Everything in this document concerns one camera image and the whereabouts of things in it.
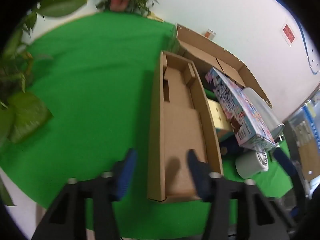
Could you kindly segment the yellow cloth by plant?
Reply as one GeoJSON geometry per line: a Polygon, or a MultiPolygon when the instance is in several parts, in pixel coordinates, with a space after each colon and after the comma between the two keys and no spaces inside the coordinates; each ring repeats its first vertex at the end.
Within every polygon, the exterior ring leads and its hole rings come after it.
{"type": "Polygon", "coordinates": [[[154,20],[154,21],[157,21],[157,22],[164,22],[164,20],[160,17],[158,17],[154,12],[150,12],[147,17],[148,19],[150,20],[154,20]]]}

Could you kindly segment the silver metal tin can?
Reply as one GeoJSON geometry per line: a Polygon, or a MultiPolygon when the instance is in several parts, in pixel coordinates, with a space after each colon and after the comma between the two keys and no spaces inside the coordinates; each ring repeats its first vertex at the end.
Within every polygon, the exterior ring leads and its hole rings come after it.
{"type": "Polygon", "coordinates": [[[280,136],[281,132],[283,131],[284,124],[279,121],[273,109],[252,88],[247,87],[243,90],[243,92],[262,117],[273,139],[276,139],[278,136],[280,136]]]}

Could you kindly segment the white handheld fan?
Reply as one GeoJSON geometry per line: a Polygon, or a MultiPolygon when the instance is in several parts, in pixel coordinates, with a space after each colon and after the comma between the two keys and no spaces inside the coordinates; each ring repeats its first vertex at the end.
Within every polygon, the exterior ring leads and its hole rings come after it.
{"type": "Polygon", "coordinates": [[[268,171],[268,157],[265,151],[249,151],[235,160],[236,170],[243,179],[268,171]]]}

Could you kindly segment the yellow cream puzzle cube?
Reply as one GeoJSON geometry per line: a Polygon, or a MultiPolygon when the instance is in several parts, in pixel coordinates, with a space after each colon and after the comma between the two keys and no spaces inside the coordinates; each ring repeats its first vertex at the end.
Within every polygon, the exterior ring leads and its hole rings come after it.
{"type": "Polygon", "coordinates": [[[232,131],[231,125],[228,119],[226,118],[225,113],[220,104],[210,99],[208,99],[207,102],[209,105],[215,128],[226,131],[232,131]]]}

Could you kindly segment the blue wall stripe decal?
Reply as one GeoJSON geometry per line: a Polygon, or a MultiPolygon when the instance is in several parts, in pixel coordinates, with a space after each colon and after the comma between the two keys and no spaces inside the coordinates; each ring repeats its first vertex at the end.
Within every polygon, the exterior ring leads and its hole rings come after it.
{"type": "Polygon", "coordinates": [[[304,48],[306,51],[306,57],[308,61],[309,68],[313,75],[319,76],[319,51],[317,50],[314,42],[312,41],[310,35],[303,27],[300,21],[297,21],[302,40],[304,43],[304,48]]]}

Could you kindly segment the glass door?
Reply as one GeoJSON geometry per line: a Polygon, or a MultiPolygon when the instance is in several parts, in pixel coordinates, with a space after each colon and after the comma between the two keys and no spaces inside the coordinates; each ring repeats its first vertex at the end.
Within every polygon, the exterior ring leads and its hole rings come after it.
{"type": "Polygon", "coordinates": [[[310,194],[319,185],[319,88],[285,120],[291,158],[299,162],[310,194]]]}

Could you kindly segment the red notice on wall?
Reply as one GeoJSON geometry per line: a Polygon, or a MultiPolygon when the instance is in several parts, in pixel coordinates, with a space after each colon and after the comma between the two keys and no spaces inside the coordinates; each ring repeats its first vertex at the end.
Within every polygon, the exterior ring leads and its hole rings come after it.
{"type": "Polygon", "coordinates": [[[296,35],[287,23],[282,26],[281,33],[289,47],[292,47],[296,40],[296,35]]]}

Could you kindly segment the leafy plant at left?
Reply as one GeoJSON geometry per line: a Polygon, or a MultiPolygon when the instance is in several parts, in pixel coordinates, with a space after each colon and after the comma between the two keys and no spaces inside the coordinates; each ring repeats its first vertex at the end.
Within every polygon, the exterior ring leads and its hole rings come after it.
{"type": "Polygon", "coordinates": [[[1,51],[1,146],[17,144],[42,127],[52,113],[35,94],[28,91],[33,82],[35,58],[23,35],[30,35],[37,18],[68,16],[88,0],[40,0],[22,18],[1,51]]]}

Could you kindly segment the blue toy item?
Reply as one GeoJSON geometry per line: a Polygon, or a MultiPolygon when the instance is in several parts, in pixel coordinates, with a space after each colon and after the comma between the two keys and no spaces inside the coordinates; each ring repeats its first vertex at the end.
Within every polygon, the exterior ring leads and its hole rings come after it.
{"type": "Polygon", "coordinates": [[[219,143],[220,153],[223,158],[238,157],[248,149],[241,147],[234,135],[219,143]]]}

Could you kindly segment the narrow cardboard insert tray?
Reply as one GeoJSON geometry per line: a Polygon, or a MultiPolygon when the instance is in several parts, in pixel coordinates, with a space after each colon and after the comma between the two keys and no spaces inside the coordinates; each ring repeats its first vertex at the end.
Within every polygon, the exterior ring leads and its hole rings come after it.
{"type": "Polygon", "coordinates": [[[223,174],[209,103],[193,61],[161,51],[153,75],[147,198],[158,203],[196,200],[187,152],[223,174]]]}

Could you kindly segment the colourful board game box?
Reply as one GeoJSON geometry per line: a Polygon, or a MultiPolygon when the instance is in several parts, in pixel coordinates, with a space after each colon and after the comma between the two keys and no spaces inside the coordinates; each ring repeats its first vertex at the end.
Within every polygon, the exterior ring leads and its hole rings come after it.
{"type": "Polygon", "coordinates": [[[268,151],[276,146],[261,115],[240,87],[215,68],[205,78],[231,123],[240,147],[268,151]]]}

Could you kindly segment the green table cloth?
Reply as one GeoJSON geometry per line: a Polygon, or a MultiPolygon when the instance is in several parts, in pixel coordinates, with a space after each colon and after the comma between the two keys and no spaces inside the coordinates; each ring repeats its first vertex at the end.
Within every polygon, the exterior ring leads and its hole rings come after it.
{"type": "Polygon", "coordinates": [[[170,23],[132,14],[98,13],[61,25],[33,42],[31,91],[53,118],[1,152],[1,168],[47,208],[69,178],[109,170],[129,148],[137,166],[126,196],[114,205],[120,234],[136,239],[201,234],[209,204],[158,204],[147,198],[153,71],[173,34],[170,23]]]}

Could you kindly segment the large open cardboard box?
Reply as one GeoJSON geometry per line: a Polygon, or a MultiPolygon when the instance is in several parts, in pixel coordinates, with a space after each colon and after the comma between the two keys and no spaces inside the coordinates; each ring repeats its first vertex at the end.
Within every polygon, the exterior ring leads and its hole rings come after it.
{"type": "Polygon", "coordinates": [[[200,77],[211,68],[228,76],[241,88],[252,88],[270,107],[272,103],[244,62],[203,35],[176,24],[170,51],[194,62],[200,77]]]}

